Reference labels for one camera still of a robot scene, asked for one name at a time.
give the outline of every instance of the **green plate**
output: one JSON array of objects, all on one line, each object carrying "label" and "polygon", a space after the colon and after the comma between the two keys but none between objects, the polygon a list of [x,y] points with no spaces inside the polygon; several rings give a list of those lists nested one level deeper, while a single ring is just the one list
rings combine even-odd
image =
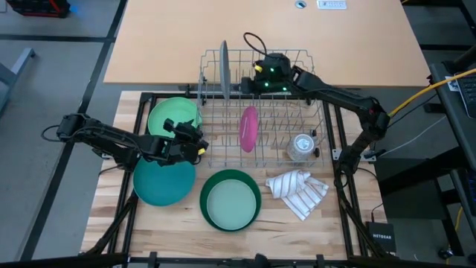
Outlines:
[{"label": "green plate", "polygon": [[134,190],[149,205],[172,205],[190,193],[195,176],[189,162],[161,167],[141,159],[134,169]]},{"label": "green plate", "polygon": [[192,125],[194,127],[197,127],[197,124],[202,124],[202,117],[199,115],[198,108],[194,102],[181,97],[168,98],[158,103],[152,109],[147,120],[150,134],[173,138],[175,134],[164,130],[164,122],[167,118],[172,119],[174,127],[177,127],[178,123],[190,120],[193,120]]},{"label": "green plate", "polygon": [[200,209],[218,230],[234,232],[256,219],[261,193],[256,182],[239,170],[222,170],[206,181],[200,193]]}]

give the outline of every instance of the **wire dish rack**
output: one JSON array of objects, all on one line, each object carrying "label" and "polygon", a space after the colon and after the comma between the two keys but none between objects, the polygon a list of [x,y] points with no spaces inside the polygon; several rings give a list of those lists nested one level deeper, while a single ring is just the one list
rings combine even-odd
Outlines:
[{"label": "wire dish rack", "polygon": [[[305,50],[268,50],[285,54],[292,64],[314,73],[312,57]],[[263,55],[253,50],[228,50],[231,87],[241,77],[253,77],[252,63]],[[200,61],[197,113],[202,117],[202,130],[209,148],[202,161],[211,168],[278,168],[311,167],[329,162],[329,146],[320,100],[302,100],[289,94],[244,95],[231,90],[230,100],[225,100],[219,81],[219,50],[206,50]],[[258,111],[258,136],[250,153],[241,150],[239,123],[248,106]],[[320,156],[312,154],[304,161],[291,160],[286,151],[296,135],[313,136]]]}]

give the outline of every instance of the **white towel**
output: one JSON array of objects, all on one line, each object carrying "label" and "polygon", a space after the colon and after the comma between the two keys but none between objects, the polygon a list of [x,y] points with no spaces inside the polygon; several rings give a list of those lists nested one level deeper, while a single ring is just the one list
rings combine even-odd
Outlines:
[{"label": "white towel", "polygon": [[273,198],[281,198],[301,219],[305,220],[321,202],[329,189],[328,185],[311,177],[310,172],[294,170],[267,179]]}]

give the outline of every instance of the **pink plate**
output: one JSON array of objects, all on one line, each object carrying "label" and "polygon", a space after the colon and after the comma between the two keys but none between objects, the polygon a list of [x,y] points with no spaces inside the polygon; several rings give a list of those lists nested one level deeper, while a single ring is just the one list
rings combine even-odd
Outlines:
[{"label": "pink plate", "polygon": [[239,143],[241,148],[249,153],[254,148],[258,136],[258,112],[250,106],[245,109],[239,123]]}]

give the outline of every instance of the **tan desk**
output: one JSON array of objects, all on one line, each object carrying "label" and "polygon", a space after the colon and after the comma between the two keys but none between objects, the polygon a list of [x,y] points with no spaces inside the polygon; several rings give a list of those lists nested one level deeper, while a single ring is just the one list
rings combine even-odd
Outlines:
[{"label": "tan desk", "polygon": [[[133,131],[140,96],[141,92],[122,93],[115,117],[115,127]],[[347,140],[349,143],[353,142],[360,132],[358,119],[351,112],[343,112],[343,119],[348,129]],[[146,122],[147,117],[144,116],[141,132],[144,131]],[[334,133],[338,141],[336,127]],[[321,150],[321,157],[329,158],[329,146],[326,145]],[[256,253],[262,253],[272,259],[312,260],[316,254],[323,254],[326,259],[346,259],[330,162],[304,168],[330,186],[322,203],[304,221],[299,220],[282,200],[273,200],[269,188],[265,186],[266,178],[294,170],[295,167],[242,169],[257,181],[263,204],[257,220],[247,229],[237,233],[215,230],[206,223],[200,212],[200,190],[212,174],[221,170],[209,168],[207,162],[205,157],[196,166],[197,178],[193,190],[180,203],[159,208],[139,200],[132,233],[130,252],[132,256],[146,257],[149,252],[155,251],[163,258],[253,258]],[[113,161],[105,161],[103,169],[114,165]],[[360,166],[374,172],[373,166],[369,164],[361,163]],[[112,170],[100,176],[82,250],[86,251],[93,247],[113,221],[122,177],[122,170]],[[379,184],[372,175],[364,171],[355,174],[355,182],[363,221],[370,220],[371,209],[382,203]],[[127,196],[131,190],[132,185],[129,186]],[[379,222],[386,221],[383,207],[376,209],[375,216]],[[119,251],[122,247],[125,225],[123,223],[120,228],[117,247]],[[352,223],[350,232],[354,252],[358,254],[358,241]]]},{"label": "tan desk", "polygon": [[307,50],[316,74],[336,86],[428,84],[399,0],[347,0],[347,10],[306,2],[300,10],[294,0],[129,1],[104,82],[198,83],[200,56],[224,39],[248,49],[242,35],[250,31],[268,49]]}]

